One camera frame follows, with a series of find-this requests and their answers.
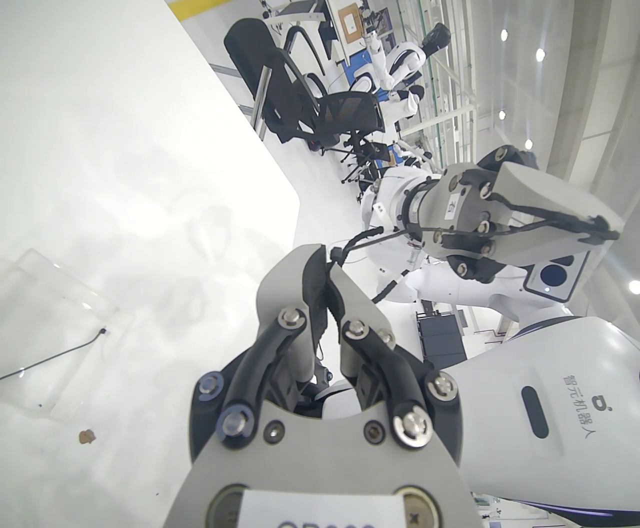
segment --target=metal screw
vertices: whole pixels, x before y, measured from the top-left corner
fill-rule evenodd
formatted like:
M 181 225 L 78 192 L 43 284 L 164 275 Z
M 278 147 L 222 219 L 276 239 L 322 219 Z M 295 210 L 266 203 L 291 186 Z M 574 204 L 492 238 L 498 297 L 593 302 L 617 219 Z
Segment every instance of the metal screw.
M 417 438 L 419 434 L 425 432 L 427 423 L 416 413 L 410 412 L 404 415 L 404 418 L 402 419 L 402 427 L 404 427 L 404 432 L 409 436 Z
M 200 380 L 199 388 L 202 394 L 210 394 L 218 388 L 218 381 L 213 376 L 208 376 Z
M 453 384 L 447 378 L 443 378 L 442 376 L 438 376 L 433 384 L 436 386 L 436 390 L 443 396 L 446 396 L 453 390 Z
M 484 246 L 482 246 L 480 253 L 482 253 L 483 257 L 488 257 L 489 255 L 491 255 L 492 251 L 493 251 L 493 242 L 489 241 Z
M 489 196 L 491 196 L 491 184 L 487 182 L 480 187 L 480 198 L 486 200 Z
M 456 273 L 460 277 L 464 277 L 467 274 L 467 271 L 469 271 L 469 268 L 467 267 L 467 265 L 464 262 L 460 262 L 458 264 L 458 267 L 456 268 Z
M 385 441 L 385 428 L 375 420 L 367 422 L 364 426 L 364 437 L 370 444 L 382 444 Z
M 346 332 L 350 339 L 362 339 L 369 333 L 369 327 L 362 321 L 355 319 L 349 322 L 349 328 Z
M 300 315 L 295 308 L 287 307 L 280 312 L 278 324 L 287 330 L 300 328 L 305 322 L 305 318 Z
M 227 436 L 238 436 L 246 427 L 246 416 L 241 412 L 234 412 L 225 417 L 222 422 L 222 432 Z
M 282 319 L 289 326 L 295 326 L 299 318 L 300 318 L 300 314 L 298 313 L 297 310 L 293 310 L 293 309 L 288 309 L 284 312 L 284 314 L 282 314 Z
M 415 405 L 402 418 L 394 416 L 394 431 L 409 447 L 424 447 L 433 436 L 433 424 L 427 412 Z
M 279 420 L 272 420 L 264 428 L 264 434 L 262 437 L 267 444 L 279 444 L 284 438 L 284 424 Z
M 245 489 L 240 484 L 233 484 L 220 491 L 207 511 L 206 526 L 236 528 Z
M 423 490 L 408 486 L 396 491 L 404 499 L 405 523 L 410 528 L 440 528 L 440 516 L 433 499 Z
M 507 149 L 504 147 L 500 147 L 495 151 L 495 156 L 493 157 L 496 161 L 500 161 L 504 156 L 507 155 Z
M 388 345 L 394 340 L 394 335 L 388 330 L 380 330 L 378 332 L 378 335 L 380 336 L 380 339 L 385 345 Z
M 458 384 L 446 372 L 438 373 L 433 382 L 427 383 L 427 389 L 440 401 L 451 401 L 458 395 Z
M 454 176 L 451 181 L 449 182 L 449 191 L 453 192 L 456 190 L 456 187 L 458 187 L 458 181 L 459 181 L 460 177 L 459 176 Z

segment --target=clear acrylic sheet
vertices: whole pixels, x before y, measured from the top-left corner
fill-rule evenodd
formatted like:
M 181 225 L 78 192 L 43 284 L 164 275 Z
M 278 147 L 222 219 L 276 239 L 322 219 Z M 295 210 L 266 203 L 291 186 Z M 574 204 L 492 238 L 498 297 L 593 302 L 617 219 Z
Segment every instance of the clear acrylic sheet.
M 105 342 L 115 341 L 132 320 L 33 249 L 15 263 L 0 260 L 0 376 L 84 344 L 103 327 L 109 330 L 92 345 L 0 380 L 0 401 L 50 415 L 70 383 L 88 388 L 76 378 L 97 372 Z M 56 417 L 70 418 L 81 400 L 75 390 Z

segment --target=white table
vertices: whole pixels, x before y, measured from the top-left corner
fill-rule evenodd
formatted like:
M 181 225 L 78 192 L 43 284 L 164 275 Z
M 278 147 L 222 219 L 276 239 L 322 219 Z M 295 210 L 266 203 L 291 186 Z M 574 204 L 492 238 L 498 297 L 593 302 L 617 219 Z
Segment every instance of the white table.
M 158 527 L 195 382 L 253 342 L 298 197 L 163 0 L 8 0 L 0 46 L 0 255 L 135 315 L 55 416 L 0 403 L 0 525 Z

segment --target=glass railing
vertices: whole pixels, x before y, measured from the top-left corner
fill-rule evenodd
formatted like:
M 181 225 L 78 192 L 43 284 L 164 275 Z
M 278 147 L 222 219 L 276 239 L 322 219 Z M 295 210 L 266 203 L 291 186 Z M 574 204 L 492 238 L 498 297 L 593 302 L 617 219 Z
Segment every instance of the glass railing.
M 442 22 L 451 30 L 451 44 L 422 67 L 425 97 L 418 113 L 400 121 L 400 135 L 421 144 L 440 167 L 477 161 L 476 79 L 470 0 L 396 0 L 406 41 L 420 44 Z

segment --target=ceiling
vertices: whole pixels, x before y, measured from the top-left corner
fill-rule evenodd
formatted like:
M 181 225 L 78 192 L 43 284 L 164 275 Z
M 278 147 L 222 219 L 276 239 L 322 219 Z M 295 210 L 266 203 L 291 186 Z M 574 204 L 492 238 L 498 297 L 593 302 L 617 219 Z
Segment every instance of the ceiling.
M 505 143 L 524 148 L 531 139 L 546 168 L 563 96 L 573 0 L 474 0 L 471 9 L 478 156 Z M 538 48 L 546 52 L 542 62 L 536 61 Z
M 640 339 L 640 296 L 628 289 L 640 280 L 640 2 L 578 0 L 575 12 L 572 0 L 471 6 L 479 157 L 505 143 L 524 148 L 529 138 L 542 170 L 590 190 L 627 221 L 608 252 L 590 257 L 570 308 Z

